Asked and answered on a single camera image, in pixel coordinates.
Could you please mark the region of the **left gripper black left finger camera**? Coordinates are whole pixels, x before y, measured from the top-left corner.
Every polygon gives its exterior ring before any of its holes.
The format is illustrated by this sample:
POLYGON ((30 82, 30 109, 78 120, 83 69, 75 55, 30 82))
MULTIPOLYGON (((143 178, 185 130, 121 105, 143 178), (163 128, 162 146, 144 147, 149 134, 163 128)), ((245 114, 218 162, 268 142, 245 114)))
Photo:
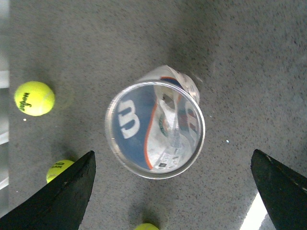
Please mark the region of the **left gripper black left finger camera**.
POLYGON ((2 230, 77 230, 90 200, 96 173, 94 151, 1 217, 2 230))

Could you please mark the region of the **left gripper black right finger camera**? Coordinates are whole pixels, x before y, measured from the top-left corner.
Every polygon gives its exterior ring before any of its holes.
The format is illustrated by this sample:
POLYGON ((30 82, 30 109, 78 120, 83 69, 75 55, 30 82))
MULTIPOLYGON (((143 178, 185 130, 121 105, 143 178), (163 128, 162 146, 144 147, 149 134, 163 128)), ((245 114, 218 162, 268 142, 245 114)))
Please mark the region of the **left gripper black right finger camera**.
POLYGON ((277 230, 307 228, 307 178, 256 149, 251 171, 269 217, 277 230))

